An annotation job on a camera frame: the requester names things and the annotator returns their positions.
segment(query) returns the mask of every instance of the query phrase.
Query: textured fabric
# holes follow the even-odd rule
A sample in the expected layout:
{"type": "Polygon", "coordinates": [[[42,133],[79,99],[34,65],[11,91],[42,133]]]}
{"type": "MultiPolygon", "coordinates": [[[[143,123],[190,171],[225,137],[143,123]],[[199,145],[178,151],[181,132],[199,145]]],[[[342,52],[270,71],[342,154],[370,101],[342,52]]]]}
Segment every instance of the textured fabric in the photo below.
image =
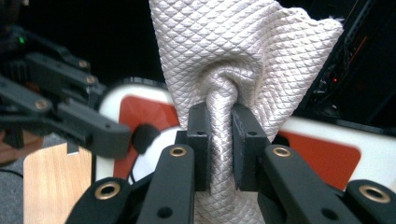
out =
{"type": "Polygon", "coordinates": [[[257,194],[235,190],[231,108],[248,106],[272,141],[327,59],[342,25],[311,20],[273,0],[150,0],[163,73],[182,127],[210,111],[210,192],[195,195],[194,221],[260,223],[257,194]]]}

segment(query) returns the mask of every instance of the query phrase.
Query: red panel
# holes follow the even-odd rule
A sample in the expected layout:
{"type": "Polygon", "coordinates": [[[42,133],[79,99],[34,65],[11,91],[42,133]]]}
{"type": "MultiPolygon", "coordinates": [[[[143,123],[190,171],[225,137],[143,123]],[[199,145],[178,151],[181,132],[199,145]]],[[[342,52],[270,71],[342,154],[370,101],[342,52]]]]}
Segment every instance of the red panel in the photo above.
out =
{"type": "Polygon", "coordinates": [[[361,159],[355,147],[303,136],[279,132],[286,137],[290,147],[297,150],[320,178],[338,189],[344,189],[361,159]]]}
{"type": "MultiPolygon", "coordinates": [[[[160,132],[179,125],[173,105],[135,96],[126,96],[122,99],[119,121],[128,125],[132,133],[141,124],[150,124],[160,132]]],[[[114,176],[127,178],[137,156],[136,150],[130,145],[126,158],[116,160],[114,176]]]]}

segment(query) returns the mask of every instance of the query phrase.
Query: black plastic bracket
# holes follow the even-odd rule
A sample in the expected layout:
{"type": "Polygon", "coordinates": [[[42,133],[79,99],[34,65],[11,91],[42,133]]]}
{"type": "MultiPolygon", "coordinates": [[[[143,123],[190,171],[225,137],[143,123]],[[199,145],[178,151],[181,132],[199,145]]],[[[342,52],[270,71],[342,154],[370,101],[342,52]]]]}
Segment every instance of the black plastic bracket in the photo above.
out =
{"type": "Polygon", "coordinates": [[[209,190],[211,165],[211,131],[206,103],[194,105],[189,111],[189,127],[187,130],[187,145],[194,149],[195,160],[195,190],[209,190]]]}
{"type": "Polygon", "coordinates": [[[52,109],[51,101],[1,75],[0,97],[3,103],[13,104],[21,112],[34,117],[46,116],[52,109]]]}
{"type": "Polygon", "coordinates": [[[127,126],[103,118],[87,106],[72,101],[68,104],[60,103],[57,116],[56,119],[24,115],[1,116],[0,129],[24,129],[37,135],[56,132],[93,154],[108,158],[125,157],[131,139],[127,126]]]}
{"type": "Polygon", "coordinates": [[[137,223],[192,223],[194,151],[166,147],[158,161],[137,223]]]}
{"type": "Polygon", "coordinates": [[[271,145],[267,135],[249,108],[234,105],[233,116],[233,177],[242,191],[258,191],[256,159],[271,145]]]}
{"type": "Polygon", "coordinates": [[[396,194],[373,181],[349,182],[343,201],[362,223],[396,223],[396,194]]]}
{"type": "Polygon", "coordinates": [[[95,107],[106,89],[97,77],[41,53],[30,53],[25,59],[31,81],[41,90],[51,92],[62,100],[73,98],[84,105],[95,107]]]}
{"type": "Polygon", "coordinates": [[[99,180],[84,192],[65,223],[120,223],[130,193],[131,186],[124,179],[99,180]]]}
{"type": "Polygon", "coordinates": [[[74,56],[64,46],[60,46],[42,36],[36,35],[29,31],[24,31],[24,33],[30,42],[38,45],[37,48],[45,51],[45,53],[48,53],[55,58],[59,58],[63,62],[76,67],[77,69],[83,70],[84,72],[91,72],[91,64],[89,62],[74,56]]]}
{"type": "Polygon", "coordinates": [[[266,223],[360,223],[332,190],[320,180],[303,158],[290,147],[272,145],[265,149],[261,166],[274,195],[259,196],[259,206],[266,223]],[[286,216],[274,214],[284,209],[286,216]]]}

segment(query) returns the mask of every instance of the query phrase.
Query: metal grommet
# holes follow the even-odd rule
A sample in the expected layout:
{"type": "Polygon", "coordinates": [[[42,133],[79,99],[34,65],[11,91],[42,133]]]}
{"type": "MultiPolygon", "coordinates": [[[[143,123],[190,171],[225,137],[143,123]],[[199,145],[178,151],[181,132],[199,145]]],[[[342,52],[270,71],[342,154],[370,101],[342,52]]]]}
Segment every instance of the metal grommet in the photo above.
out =
{"type": "Polygon", "coordinates": [[[390,203],[389,195],[382,189],[370,185],[362,185],[359,187],[359,191],[364,197],[376,203],[390,203]]]}
{"type": "Polygon", "coordinates": [[[184,147],[173,147],[169,153],[174,157],[181,157],[186,155],[187,150],[184,147]]]}
{"type": "Polygon", "coordinates": [[[95,197],[99,200],[107,200],[116,196],[120,192],[120,184],[109,181],[99,186],[95,191],[95,197]]]}
{"type": "Polygon", "coordinates": [[[47,109],[48,106],[49,106],[49,103],[44,99],[35,101],[35,108],[37,108],[39,110],[47,109]]]}
{"type": "Polygon", "coordinates": [[[87,82],[88,82],[88,83],[92,84],[92,83],[95,83],[95,81],[96,81],[96,78],[95,78],[95,77],[93,77],[93,76],[88,76],[88,77],[87,77],[87,82]]]}
{"type": "Polygon", "coordinates": [[[83,61],[83,60],[81,60],[81,61],[78,62],[78,65],[79,65],[80,67],[87,67],[87,66],[88,66],[88,63],[85,62],[85,61],[83,61]]]}
{"type": "Polygon", "coordinates": [[[22,0],[21,5],[24,7],[29,7],[29,0],[22,0]]]}
{"type": "Polygon", "coordinates": [[[273,152],[280,157],[288,157],[291,155],[291,152],[283,147],[276,147],[273,149],[273,152]]]}

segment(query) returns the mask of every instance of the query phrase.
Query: wooden block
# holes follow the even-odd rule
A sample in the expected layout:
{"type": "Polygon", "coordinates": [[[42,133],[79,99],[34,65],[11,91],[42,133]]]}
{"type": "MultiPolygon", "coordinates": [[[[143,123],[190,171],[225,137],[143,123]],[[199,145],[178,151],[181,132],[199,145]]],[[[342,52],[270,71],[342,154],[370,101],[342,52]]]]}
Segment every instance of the wooden block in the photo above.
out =
{"type": "Polygon", "coordinates": [[[65,223],[91,184],[91,153],[67,155],[66,144],[40,149],[23,164],[24,224],[65,223]]]}

